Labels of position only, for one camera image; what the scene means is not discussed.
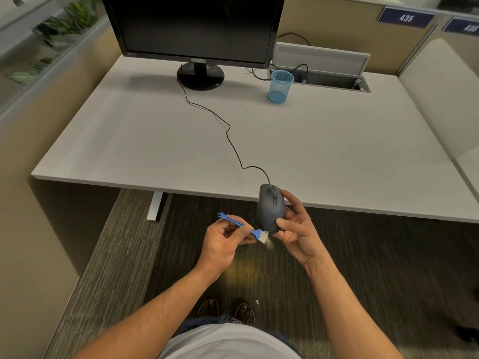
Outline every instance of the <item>number sign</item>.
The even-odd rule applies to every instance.
[[[453,17],[447,25],[444,26],[443,31],[479,36],[479,21]]]
[[[429,25],[434,16],[435,14],[431,12],[386,6],[377,21],[423,29]]]

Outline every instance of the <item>monitor stand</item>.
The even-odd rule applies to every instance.
[[[186,63],[178,69],[176,77],[191,90],[212,90],[223,83],[225,74],[214,64]]]

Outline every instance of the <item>white t-shirt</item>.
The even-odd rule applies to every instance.
[[[255,327],[204,325],[171,338],[159,359],[298,359],[288,345]]]

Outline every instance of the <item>pen holder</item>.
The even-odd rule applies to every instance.
[[[273,103],[283,103],[294,81],[295,78],[290,72],[285,70],[275,70],[272,72],[268,99]]]

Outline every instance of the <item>floor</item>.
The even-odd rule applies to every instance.
[[[219,211],[254,221],[254,202],[168,194],[158,222],[147,222],[151,197],[120,192],[46,358],[70,357],[186,274]],[[406,358],[479,358],[479,347],[453,329],[479,326],[479,225],[308,212],[359,301]],[[305,358],[334,357],[308,277],[278,242],[272,250],[240,246],[199,304],[207,298],[229,313],[246,300],[258,325],[283,333]]]

